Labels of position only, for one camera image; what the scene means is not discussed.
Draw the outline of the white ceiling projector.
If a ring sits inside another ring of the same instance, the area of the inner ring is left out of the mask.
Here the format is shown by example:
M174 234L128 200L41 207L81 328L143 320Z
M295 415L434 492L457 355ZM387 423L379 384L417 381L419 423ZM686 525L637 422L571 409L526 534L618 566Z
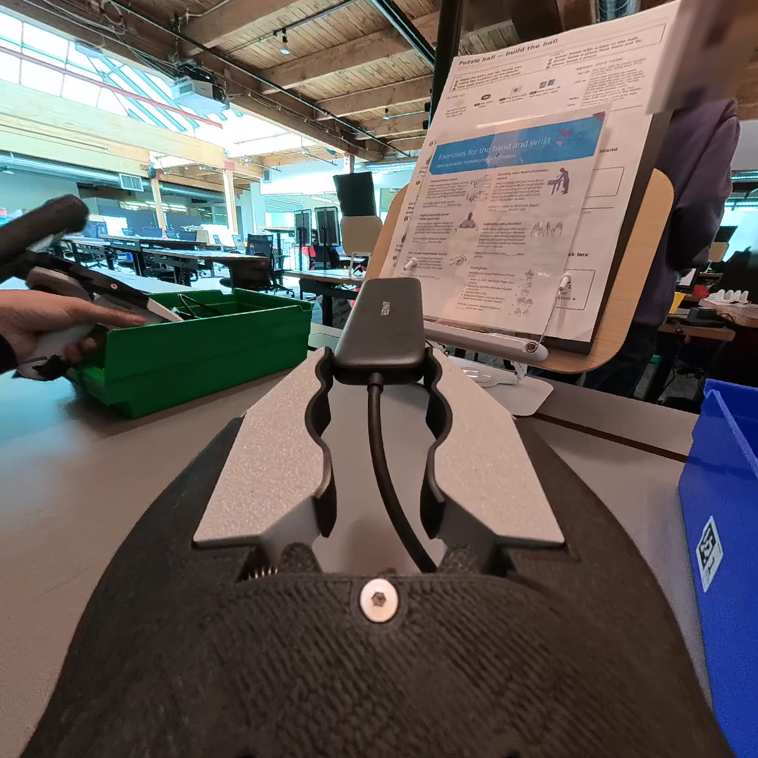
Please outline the white ceiling projector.
M229 109L228 99L212 81L181 77L171 84L171 100L182 109L187 109L200 117L222 116Z

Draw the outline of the large blue plastic bin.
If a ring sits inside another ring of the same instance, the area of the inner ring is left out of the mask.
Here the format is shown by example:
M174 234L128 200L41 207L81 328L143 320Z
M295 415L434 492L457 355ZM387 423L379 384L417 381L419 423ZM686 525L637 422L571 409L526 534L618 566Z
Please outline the large blue plastic bin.
M678 492L715 717L757 756L757 389L708 380Z

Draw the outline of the black hanging panel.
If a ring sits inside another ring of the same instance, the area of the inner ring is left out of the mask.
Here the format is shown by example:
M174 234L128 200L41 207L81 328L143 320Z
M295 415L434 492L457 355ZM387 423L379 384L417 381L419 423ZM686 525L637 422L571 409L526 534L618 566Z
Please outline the black hanging panel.
M340 211L345 218L377 216L373 174L363 171L333 176Z

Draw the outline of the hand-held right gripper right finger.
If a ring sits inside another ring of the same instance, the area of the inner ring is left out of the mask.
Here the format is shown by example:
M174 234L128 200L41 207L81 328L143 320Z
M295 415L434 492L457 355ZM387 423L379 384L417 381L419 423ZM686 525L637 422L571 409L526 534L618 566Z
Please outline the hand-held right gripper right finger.
M425 422L433 435L421 491L426 535L473 549L560 550L565 537L511 413L441 351L424 363Z

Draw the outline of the person's left hand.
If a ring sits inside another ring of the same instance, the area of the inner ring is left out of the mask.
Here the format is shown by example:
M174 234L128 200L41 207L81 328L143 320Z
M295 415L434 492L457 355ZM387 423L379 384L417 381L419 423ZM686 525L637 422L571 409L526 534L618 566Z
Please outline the person's left hand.
M42 334L84 324L139 327L145 323L145 318L140 315L97 306L81 298L30 290L3 290L2 371L16 368L31 358Z

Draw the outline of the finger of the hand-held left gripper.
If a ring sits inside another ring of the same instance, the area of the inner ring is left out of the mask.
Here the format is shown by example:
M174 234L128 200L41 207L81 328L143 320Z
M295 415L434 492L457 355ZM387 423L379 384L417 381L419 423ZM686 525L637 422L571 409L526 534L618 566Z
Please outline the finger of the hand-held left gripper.
M95 305L119 308L143 317L150 325L180 323L184 319L148 294L100 270L90 269L67 259L53 258L55 294L80 297Z

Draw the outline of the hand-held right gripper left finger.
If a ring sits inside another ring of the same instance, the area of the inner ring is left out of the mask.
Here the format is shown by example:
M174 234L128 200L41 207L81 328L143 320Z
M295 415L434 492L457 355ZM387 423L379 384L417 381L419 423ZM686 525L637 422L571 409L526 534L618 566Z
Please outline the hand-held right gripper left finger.
M333 353L320 348L245 413L193 542L253 546L279 557L312 546L336 524L332 456L323 433Z

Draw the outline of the printed instruction sheet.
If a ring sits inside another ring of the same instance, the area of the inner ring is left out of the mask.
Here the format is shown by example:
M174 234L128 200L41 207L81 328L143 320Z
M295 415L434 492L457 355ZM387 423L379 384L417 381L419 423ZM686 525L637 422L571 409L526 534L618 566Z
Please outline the printed instruction sheet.
M600 154L611 102L441 127L412 178L387 275L415 278L424 317L545 331Z

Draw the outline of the black pole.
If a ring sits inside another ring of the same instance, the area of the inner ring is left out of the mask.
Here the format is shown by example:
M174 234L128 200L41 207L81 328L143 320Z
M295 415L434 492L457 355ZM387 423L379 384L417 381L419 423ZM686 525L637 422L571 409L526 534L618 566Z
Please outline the black pole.
M441 1L433 64L429 127L440 103L452 62L459 51L463 5L463 1Z

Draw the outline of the green plastic bin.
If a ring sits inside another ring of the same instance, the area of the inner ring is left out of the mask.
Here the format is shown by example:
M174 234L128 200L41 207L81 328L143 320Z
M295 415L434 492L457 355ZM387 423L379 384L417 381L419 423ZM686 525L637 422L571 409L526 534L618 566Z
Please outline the green plastic bin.
M189 319L111 330L64 377L135 419L297 366L311 303L245 289L157 293Z

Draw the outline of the black office chair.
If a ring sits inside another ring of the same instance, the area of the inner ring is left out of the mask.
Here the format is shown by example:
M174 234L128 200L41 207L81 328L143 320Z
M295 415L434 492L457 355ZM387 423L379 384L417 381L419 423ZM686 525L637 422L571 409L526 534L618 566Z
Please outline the black office chair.
M279 248L274 248L272 238L269 235L248 234L246 239L246 254L267 259L268 291L277 293L281 290L290 297L295 297L295 292L283 284L283 253Z

